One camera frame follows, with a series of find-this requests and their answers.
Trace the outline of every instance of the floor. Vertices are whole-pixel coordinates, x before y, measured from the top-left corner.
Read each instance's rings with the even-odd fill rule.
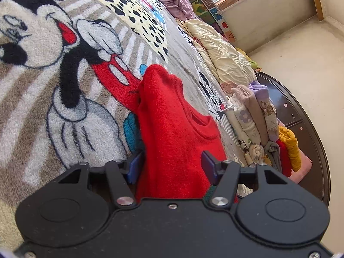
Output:
[[[322,242],[333,252],[344,252],[344,34],[313,17],[250,57],[292,92],[319,134],[331,174],[331,223]]]

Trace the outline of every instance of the red folded garment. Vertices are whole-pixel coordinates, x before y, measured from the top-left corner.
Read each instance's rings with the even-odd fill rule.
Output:
[[[160,65],[147,68],[139,85],[138,119],[146,162],[136,198],[201,198],[210,183],[201,153],[226,159],[211,116],[198,113],[184,98],[182,81]]]
[[[280,139],[276,142],[280,147],[280,159],[281,159],[281,166],[282,166],[282,174],[286,177],[291,176],[291,163],[288,156],[288,151],[283,142]]]

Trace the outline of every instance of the gray folded garment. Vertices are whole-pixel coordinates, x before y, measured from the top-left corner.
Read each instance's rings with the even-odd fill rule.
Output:
[[[281,158],[279,157],[280,149],[278,144],[269,140],[264,147],[264,151],[268,155],[272,167],[279,172],[282,172]]]

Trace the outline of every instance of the purple flower print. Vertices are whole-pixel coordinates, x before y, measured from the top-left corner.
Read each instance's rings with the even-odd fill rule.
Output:
[[[240,120],[242,120],[244,123],[248,123],[248,121],[251,119],[251,114],[248,110],[242,110],[240,112],[239,116]]]

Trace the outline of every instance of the red tongue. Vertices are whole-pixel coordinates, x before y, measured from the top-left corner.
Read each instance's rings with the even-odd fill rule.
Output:
[[[71,45],[76,42],[76,35],[67,25],[58,21],[57,26],[60,28],[62,37],[67,43]]]

